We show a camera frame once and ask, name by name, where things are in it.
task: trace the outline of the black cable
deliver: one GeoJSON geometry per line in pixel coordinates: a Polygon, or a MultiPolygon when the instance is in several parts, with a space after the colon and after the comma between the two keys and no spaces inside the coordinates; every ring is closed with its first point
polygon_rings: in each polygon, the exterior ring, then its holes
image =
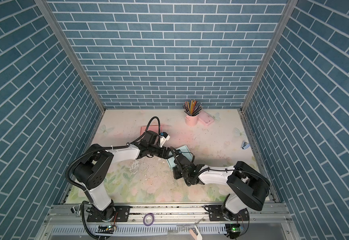
{"type": "Polygon", "coordinates": [[[209,171],[209,168],[208,168],[208,167],[207,167],[207,168],[204,168],[204,169],[201,170],[201,171],[199,171],[199,172],[194,176],[194,178],[200,176],[202,173],[204,173],[204,172],[206,172],[206,171],[209,171]]]}
{"type": "Polygon", "coordinates": [[[209,170],[212,170],[212,171],[218,171],[218,172],[229,172],[229,171],[236,171],[235,169],[225,169],[225,170],[217,170],[217,169],[211,169],[208,167],[209,170]]]}
{"type": "Polygon", "coordinates": [[[94,235],[93,233],[91,233],[90,232],[90,230],[89,230],[89,228],[88,228],[88,226],[86,225],[86,222],[85,222],[85,216],[84,216],[84,204],[90,204],[89,202],[87,202],[87,201],[82,201],[82,203],[81,203],[81,218],[82,218],[82,224],[84,225],[84,229],[85,229],[85,231],[86,231],[86,233],[90,236],[90,237],[92,237],[92,238],[94,238],[94,239],[97,239],[97,240],[105,240],[105,239],[108,239],[109,238],[109,236],[107,237],[107,236],[96,236],[96,235],[94,235]]]}
{"type": "Polygon", "coordinates": [[[172,155],[174,156],[174,162],[175,164],[180,168],[181,174],[184,178],[185,184],[190,187],[192,184],[190,182],[187,181],[187,179],[184,177],[184,170],[182,168],[182,165],[180,164],[180,162],[177,160],[177,156],[174,153],[175,151],[178,153],[178,151],[176,149],[174,149],[173,147],[170,147],[169,150],[171,151],[172,155]]]}
{"type": "Polygon", "coordinates": [[[194,154],[193,154],[193,153],[191,153],[191,152],[181,152],[181,153],[190,153],[190,154],[192,154],[192,155],[194,156],[194,154]]]}
{"type": "Polygon", "coordinates": [[[137,142],[138,140],[140,140],[140,139],[144,136],[145,132],[148,131],[148,128],[149,128],[149,126],[150,126],[150,123],[151,123],[151,122],[153,121],[153,119],[155,119],[155,118],[157,119],[157,122],[158,122],[158,135],[160,135],[160,132],[161,132],[160,119],[158,119],[158,117],[154,116],[153,118],[151,118],[151,119],[149,120],[148,125],[146,126],[146,129],[145,129],[145,131],[143,132],[143,134],[141,134],[141,136],[139,136],[136,140],[132,141],[131,143],[137,142]]]}

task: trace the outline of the colored pencil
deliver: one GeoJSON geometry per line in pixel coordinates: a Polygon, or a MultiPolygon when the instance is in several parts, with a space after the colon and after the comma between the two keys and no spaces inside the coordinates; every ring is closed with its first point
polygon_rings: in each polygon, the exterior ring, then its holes
{"type": "Polygon", "coordinates": [[[196,116],[202,110],[202,104],[197,100],[186,101],[182,107],[189,116],[196,116]]]}

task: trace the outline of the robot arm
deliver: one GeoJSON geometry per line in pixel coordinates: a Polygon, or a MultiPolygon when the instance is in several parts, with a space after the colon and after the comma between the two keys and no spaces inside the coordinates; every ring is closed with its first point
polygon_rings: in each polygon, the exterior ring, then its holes
{"type": "Polygon", "coordinates": [[[175,158],[176,166],[173,168],[175,179],[183,177],[188,186],[210,183],[230,186],[235,194],[229,195],[223,205],[223,212],[226,210],[227,218],[231,219],[231,216],[246,207],[258,211],[262,210],[270,185],[264,176],[244,162],[237,162],[236,165],[230,167],[195,165],[193,163],[194,158],[189,161],[176,149],[163,147],[162,145],[169,139],[169,136],[165,132],[157,134],[148,131],[150,122],[143,135],[126,146],[101,147],[98,144],[93,144],[67,167],[66,180],[85,192],[89,203],[92,204],[87,212],[94,214],[95,219],[108,222],[114,217],[114,203],[106,193],[103,183],[112,162],[140,159],[145,156],[158,156],[168,159],[169,152],[175,158]],[[73,175],[79,183],[71,180],[71,170],[73,170],[73,175]]]}
{"type": "Polygon", "coordinates": [[[210,183],[230,186],[235,194],[231,194],[223,205],[223,208],[229,211],[228,216],[237,214],[247,207],[262,210],[270,182],[246,163],[238,161],[236,165],[229,167],[195,165],[177,150],[170,150],[176,156],[176,166],[173,168],[175,179],[183,177],[188,186],[210,183]]]}
{"type": "Polygon", "coordinates": [[[111,163],[140,159],[145,156],[158,156],[167,159],[168,150],[163,143],[169,139],[166,132],[160,136],[153,131],[146,131],[139,142],[128,144],[124,148],[107,147],[106,150],[98,144],[93,144],[86,151],[87,156],[82,157],[73,166],[73,175],[79,181],[89,202],[95,209],[93,213],[106,221],[113,217],[113,201],[107,195],[104,179],[111,163]]]}

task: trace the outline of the purple tape roll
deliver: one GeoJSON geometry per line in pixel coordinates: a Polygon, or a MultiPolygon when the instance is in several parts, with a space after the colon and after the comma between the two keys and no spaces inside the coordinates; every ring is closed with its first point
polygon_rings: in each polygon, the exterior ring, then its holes
{"type": "Polygon", "coordinates": [[[149,227],[154,222],[154,215],[153,214],[146,214],[143,218],[144,225],[149,227]]]}

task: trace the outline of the pink pencil cup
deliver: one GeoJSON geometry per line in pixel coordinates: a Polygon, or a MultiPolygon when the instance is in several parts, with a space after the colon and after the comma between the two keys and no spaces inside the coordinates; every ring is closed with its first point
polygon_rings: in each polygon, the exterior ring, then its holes
{"type": "Polygon", "coordinates": [[[198,115],[196,115],[196,116],[186,115],[185,116],[185,123],[190,127],[195,126],[197,124],[197,121],[198,121],[198,115]]]}

